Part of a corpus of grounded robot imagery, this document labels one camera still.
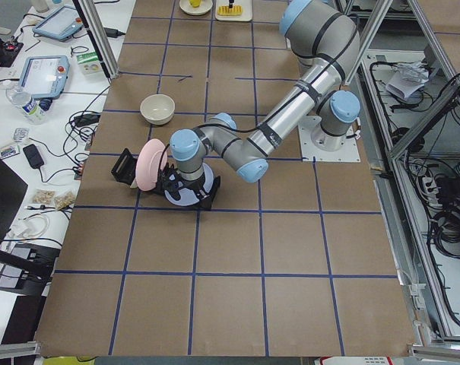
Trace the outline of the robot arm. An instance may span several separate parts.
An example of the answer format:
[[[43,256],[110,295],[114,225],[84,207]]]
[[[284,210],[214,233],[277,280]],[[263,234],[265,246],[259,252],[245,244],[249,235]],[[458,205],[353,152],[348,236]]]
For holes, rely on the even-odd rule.
[[[360,35],[350,17],[321,1],[293,1],[285,10],[279,31],[306,72],[265,119],[239,137],[226,113],[193,129],[172,134],[169,148],[175,163],[160,163],[156,187],[175,205],[209,206],[219,179],[207,177],[203,159],[216,152],[246,182],[255,183],[268,169],[268,156],[310,111],[321,118],[326,139],[343,138],[360,113],[360,101],[337,89],[357,60]]]

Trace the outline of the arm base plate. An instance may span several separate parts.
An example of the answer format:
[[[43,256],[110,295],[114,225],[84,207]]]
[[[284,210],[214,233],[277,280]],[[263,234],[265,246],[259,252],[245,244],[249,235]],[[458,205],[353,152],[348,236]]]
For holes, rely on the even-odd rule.
[[[319,116],[304,116],[297,125],[302,160],[306,162],[359,163],[360,154],[354,130],[348,126],[347,134],[327,135]]]

